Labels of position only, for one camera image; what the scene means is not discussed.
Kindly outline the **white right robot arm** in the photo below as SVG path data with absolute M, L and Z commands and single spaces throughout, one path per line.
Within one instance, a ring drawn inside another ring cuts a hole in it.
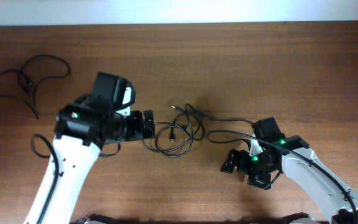
M 318 158 L 300 136 L 286 137 L 275 118 L 252 124 L 248 151 L 229 151 L 221 172 L 245 174 L 247 184 L 268 190 L 284 174 L 323 211 L 329 223 L 358 223 L 358 192 Z

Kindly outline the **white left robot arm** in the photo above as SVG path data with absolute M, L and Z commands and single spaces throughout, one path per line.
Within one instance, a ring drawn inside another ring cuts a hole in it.
M 47 141 L 48 166 L 26 223 L 69 223 L 85 179 L 105 145 L 155 137 L 151 110 L 132 111 L 136 91 L 122 77 L 99 72 L 91 93 L 62 108 L 54 139 Z

